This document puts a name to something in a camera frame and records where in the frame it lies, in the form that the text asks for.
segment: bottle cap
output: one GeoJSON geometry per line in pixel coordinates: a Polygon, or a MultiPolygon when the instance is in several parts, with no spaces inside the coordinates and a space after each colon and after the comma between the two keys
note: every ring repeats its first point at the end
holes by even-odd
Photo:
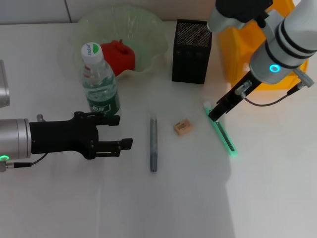
{"type": "Polygon", "coordinates": [[[87,64],[96,64],[104,59],[101,46],[94,42],[84,44],[81,48],[81,56],[87,64]]]}

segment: yellow box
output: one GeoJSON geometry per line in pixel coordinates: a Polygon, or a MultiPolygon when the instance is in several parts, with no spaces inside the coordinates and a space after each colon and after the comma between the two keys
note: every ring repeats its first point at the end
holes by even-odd
{"type": "MultiPolygon", "coordinates": [[[[276,9],[286,17],[294,8],[292,0],[275,0],[268,10],[276,9]]],[[[247,74],[243,67],[245,63],[250,63],[253,52],[265,41],[265,36],[257,23],[252,21],[241,30],[233,27],[226,29],[219,33],[218,39],[227,79],[233,87],[247,74]]],[[[303,72],[307,71],[308,63],[307,60],[302,64],[303,72]]],[[[278,84],[262,83],[256,90],[287,90],[299,81],[297,75],[292,72],[278,84]]]]}

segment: eraser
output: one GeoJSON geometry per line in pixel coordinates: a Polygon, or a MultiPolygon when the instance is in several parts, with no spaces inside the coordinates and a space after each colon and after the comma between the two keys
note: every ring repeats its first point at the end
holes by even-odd
{"type": "Polygon", "coordinates": [[[174,130],[177,132],[178,135],[185,135],[189,131],[191,131],[192,128],[193,127],[192,127],[191,123],[187,119],[179,122],[178,124],[176,124],[174,126],[174,130]]]}

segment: black speaker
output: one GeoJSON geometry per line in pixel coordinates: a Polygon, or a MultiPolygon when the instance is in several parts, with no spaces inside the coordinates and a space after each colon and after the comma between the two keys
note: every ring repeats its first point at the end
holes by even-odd
{"type": "Polygon", "coordinates": [[[206,21],[177,20],[172,81],[204,84],[211,40],[206,21]]]}

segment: plastic water bottle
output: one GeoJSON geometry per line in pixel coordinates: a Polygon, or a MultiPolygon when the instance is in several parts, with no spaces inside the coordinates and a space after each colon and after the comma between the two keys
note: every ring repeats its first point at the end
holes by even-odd
{"type": "Polygon", "coordinates": [[[85,66],[82,71],[82,84],[92,112],[103,112],[107,116],[120,114],[115,75],[104,60],[101,46],[87,43],[81,48],[85,66]]]}

